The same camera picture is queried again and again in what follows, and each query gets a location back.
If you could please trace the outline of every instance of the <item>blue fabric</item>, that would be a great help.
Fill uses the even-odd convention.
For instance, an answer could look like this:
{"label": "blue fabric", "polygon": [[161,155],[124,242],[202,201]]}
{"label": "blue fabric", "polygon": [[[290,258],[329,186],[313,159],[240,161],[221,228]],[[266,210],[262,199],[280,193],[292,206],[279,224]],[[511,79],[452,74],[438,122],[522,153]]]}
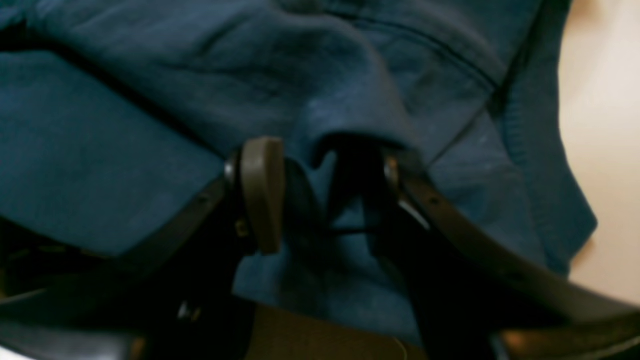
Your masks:
{"label": "blue fabric", "polygon": [[[497,242],[566,275],[595,218],[566,162],[565,0],[0,0],[0,215],[117,255],[245,140],[285,139],[289,208],[364,225],[331,143],[416,149]],[[248,299],[420,343],[365,236],[288,230],[246,259]]]}

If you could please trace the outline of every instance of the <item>brown plastic tab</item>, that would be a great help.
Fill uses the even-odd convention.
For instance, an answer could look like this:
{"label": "brown plastic tab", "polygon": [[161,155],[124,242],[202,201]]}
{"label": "brown plastic tab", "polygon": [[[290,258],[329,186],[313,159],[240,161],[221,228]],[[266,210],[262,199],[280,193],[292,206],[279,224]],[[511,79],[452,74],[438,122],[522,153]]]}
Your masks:
{"label": "brown plastic tab", "polygon": [[246,212],[258,247],[263,254],[277,253],[285,191],[281,139],[264,137],[247,141],[240,167]]}

